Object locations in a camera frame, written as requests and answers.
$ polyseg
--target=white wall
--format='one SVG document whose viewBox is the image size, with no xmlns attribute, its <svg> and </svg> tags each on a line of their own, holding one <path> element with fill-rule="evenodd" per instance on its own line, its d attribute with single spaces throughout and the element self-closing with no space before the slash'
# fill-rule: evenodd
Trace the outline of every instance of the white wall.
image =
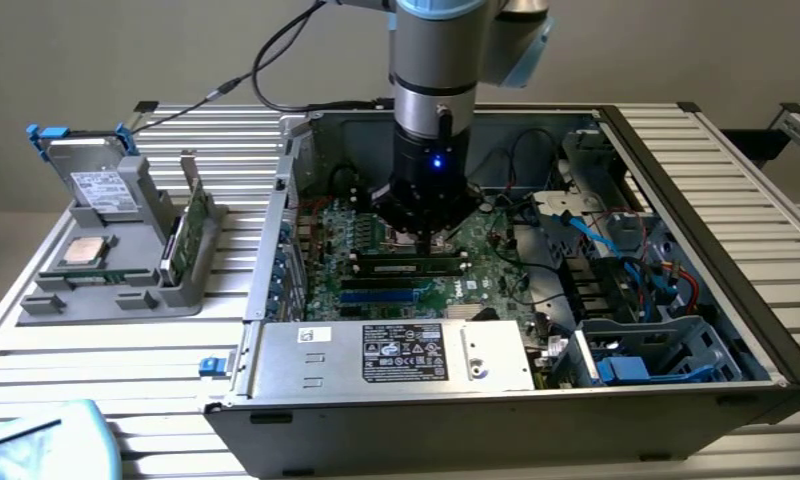
<svg viewBox="0 0 800 480">
<path fill-rule="evenodd" d="M 192 102 L 248 70 L 311 0 L 0 0 L 0 210 L 57 210 L 63 186 L 28 123 L 113 126 L 141 99 Z M 484 101 L 692 100 L 722 126 L 800 102 L 800 0 L 552 0 L 558 25 L 531 86 Z M 327 7 L 265 73 L 280 102 L 388 93 L 386 21 Z M 252 102 L 249 89 L 227 99 Z M 771 168 L 800 200 L 800 155 Z"/>
</svg>

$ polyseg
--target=warning label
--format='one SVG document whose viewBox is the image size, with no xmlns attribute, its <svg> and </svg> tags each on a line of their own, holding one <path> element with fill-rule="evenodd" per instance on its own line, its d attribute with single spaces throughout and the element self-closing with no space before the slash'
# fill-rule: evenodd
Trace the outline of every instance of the warning label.
<svg viewBox="0 0 800 480">
<path fill-rule="evenodd" d="M 364 325 L 362 328 L 362 375 L 368 383 L 448 379 L 440 324 Z"/>
<path fill-rule="evenodd" d="M 137 211 L 131 190 L 117 172 L 72 172 L 71 176 L 97 213 Z"/>
</svg>

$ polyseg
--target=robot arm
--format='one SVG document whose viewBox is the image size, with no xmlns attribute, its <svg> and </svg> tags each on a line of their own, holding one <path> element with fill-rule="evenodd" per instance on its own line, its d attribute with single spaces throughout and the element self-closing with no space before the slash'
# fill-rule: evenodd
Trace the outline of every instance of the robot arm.
<svg viewBox="0 0 800 480">
<path fill-rule="evenodd" d="M 547 40 L 547 0 L 339 0 L 395 12 L 394 172 L 374 208 L 428 253 L 432 235 L 459 225 L 482 195 L 466 179 L 480 81 L 522 87 Z"/>
</svg>

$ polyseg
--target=barcode label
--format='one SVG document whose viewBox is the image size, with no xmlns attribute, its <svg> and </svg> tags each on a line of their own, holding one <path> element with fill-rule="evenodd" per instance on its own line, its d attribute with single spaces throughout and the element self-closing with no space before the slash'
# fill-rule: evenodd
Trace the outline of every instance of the barcode label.
<svg viewBox="0 0 800 480">
<path fill-rule="evenodd" d="M 117 172 L 73 172 L 75 183 L 97 213 L 132 213 L 139 208 Z"/>
</svg>

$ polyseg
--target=power supply label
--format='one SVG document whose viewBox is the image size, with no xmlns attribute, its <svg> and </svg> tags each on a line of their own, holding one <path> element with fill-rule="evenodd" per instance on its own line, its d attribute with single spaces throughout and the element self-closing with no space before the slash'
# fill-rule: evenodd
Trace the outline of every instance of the power supply label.
<svg viewBox="0 0 800 480">
<path fill-rule="evenodd" d="M 368 383 L 448 379 L 442 324 L 364 325 L 362 375 Z"/>
</svg>

